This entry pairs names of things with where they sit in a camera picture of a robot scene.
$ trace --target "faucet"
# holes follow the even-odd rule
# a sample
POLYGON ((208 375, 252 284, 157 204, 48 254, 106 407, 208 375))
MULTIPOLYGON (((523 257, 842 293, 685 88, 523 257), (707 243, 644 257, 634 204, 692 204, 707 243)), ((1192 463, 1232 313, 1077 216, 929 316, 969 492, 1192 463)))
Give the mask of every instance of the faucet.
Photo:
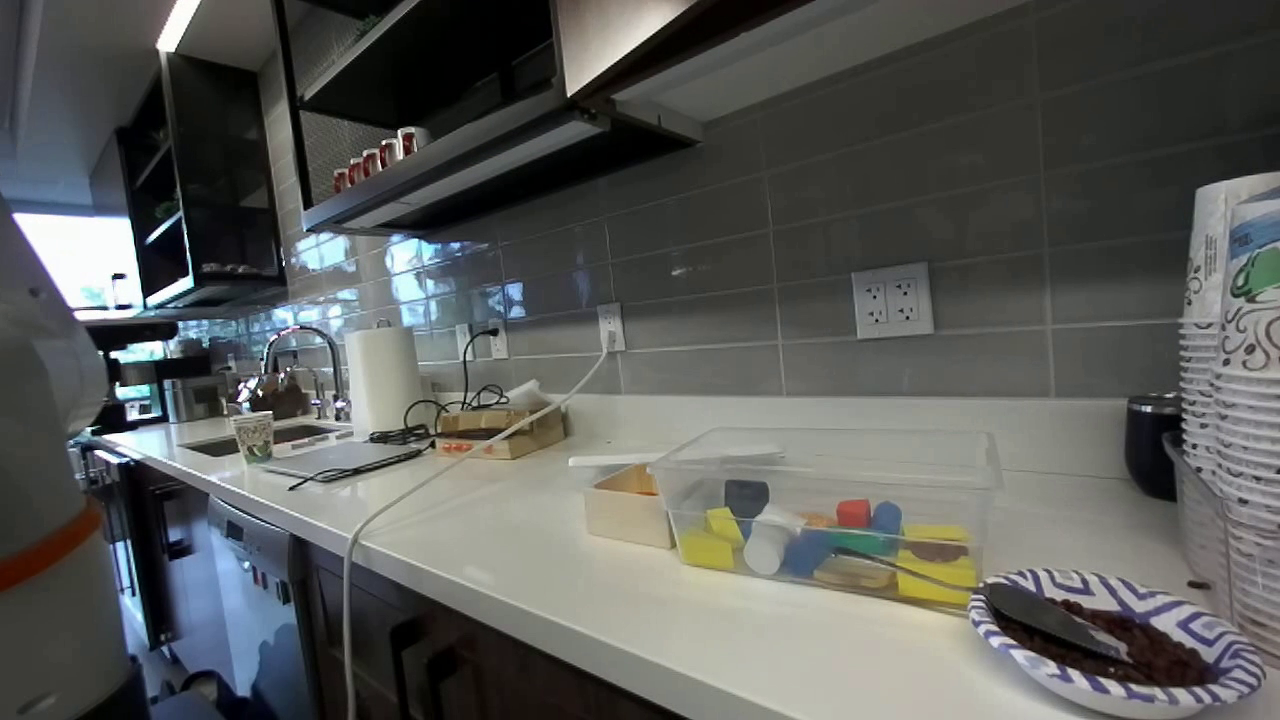
POLYGON ((280 339, 293 339, 293 335, 319 335, 319 346, 330 348, 333 398, 325 402, 319 390, 318 390, 318 398, 319 398, 318 416, 319 416, 319 419, 347 419, 346 363, 339 363, 337 339, 333 339, 330 334, 319 334, 318 325, 293 325, 293 327, 277 334, 277 335, 268 339, 268 368, 277 374, 277 346, 280 346, 280 339))

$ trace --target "window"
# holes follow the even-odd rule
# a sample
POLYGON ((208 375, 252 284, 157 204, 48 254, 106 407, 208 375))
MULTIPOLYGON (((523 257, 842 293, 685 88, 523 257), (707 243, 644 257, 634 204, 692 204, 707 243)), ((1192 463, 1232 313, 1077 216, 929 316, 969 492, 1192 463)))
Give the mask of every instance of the window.
POLYGON ((140 313, 140 279, 130 216, 12 213, 77 316, 140 313))

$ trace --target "sink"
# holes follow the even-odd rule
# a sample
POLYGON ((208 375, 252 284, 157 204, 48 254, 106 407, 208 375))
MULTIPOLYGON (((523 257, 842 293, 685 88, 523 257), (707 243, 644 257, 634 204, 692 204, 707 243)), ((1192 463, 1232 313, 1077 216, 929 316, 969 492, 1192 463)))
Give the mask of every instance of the sink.
MULTIPOLYGON (((325 427, 325 426, 283 426, 283 427, 272 427, 272 443, 293 443, 293 440, 307 440, 307 437, 333 437, 337 427, 325 427)), ((219 440, 199 440, 199 443, 184 443, 187 454, 199 454, 199 456, 235 456, 235 437, 219 437, 219 440)))

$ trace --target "paper towel roll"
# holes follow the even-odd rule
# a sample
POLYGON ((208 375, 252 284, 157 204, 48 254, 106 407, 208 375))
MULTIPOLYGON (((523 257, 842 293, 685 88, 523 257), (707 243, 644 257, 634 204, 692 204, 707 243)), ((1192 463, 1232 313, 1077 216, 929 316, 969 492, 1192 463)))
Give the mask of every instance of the paper towel roll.
POLYGON ((423 398, 410 327, 347 334, 353 427, 396 434, 406 407, 423 398))

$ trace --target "clear plastic bin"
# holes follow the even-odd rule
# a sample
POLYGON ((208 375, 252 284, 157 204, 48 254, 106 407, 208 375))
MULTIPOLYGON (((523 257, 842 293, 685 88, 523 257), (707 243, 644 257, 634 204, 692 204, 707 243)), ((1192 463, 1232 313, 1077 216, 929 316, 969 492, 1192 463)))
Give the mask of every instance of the clear plastic bin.
POLYGON ((991 434, 718 427, 654 463, 685 563, 966 608, 991 434))
POLYGON ((1176 469, 1181 542, 1210 605, 1227 618, 1266 662, 1280 663, 1280 516, 1232 501, 1164 437, 1176 469))

